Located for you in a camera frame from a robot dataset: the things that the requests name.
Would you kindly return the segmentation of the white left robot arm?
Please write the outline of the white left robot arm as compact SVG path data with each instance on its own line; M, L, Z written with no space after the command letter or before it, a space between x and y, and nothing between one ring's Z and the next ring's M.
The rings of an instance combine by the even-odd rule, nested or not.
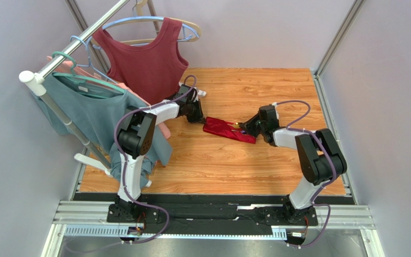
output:
M205 121L196 87L182 84L173 99L133 109L117 123L114 140L120 151L122 168L116 211L131 217L139 214L136 200L141 195L142 164L151 148L155 128L159 123L180 116L187 117L190 123Z

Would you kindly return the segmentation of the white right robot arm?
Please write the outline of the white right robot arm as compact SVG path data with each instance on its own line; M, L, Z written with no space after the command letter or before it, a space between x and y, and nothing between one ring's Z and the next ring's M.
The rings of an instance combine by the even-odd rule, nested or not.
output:
M283 204L286 219L300 218L309 212L321 191L346 173L347 163L328 128L316 131L280 126L276 106L264 105L239 128L274 147L294 149L298 153L302 178Z

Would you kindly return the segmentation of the red cloth napkin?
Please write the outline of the red cloth napkin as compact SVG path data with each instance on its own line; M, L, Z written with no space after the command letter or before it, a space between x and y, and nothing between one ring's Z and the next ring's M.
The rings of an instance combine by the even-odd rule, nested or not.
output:
M242 128L233 128L227 122L222 119L207 117L203 126L203 131L212 135L216 135L223 138L232 139L235 141L256 144L256 138L250 134L241 134L238 131Z

